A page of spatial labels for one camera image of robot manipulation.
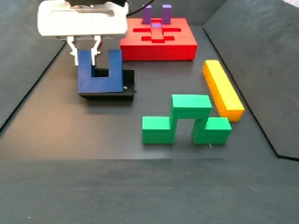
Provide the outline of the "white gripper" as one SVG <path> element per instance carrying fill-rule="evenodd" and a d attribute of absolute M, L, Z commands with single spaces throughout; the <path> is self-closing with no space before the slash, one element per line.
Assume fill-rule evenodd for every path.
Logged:
<path fill-rule="evenodd" d="M 77 3 L 66 0 L 44 0 L 37 10 L 37 30 L 44 37 L 66 37 L 69 54 L 78 65 L 78 51 L 74 46 L 76 36 L 94 36 L 90 48 L 90 63 L 96 65 L 100 54 L 101 37 L 127 33 L 128 3 Z"/>

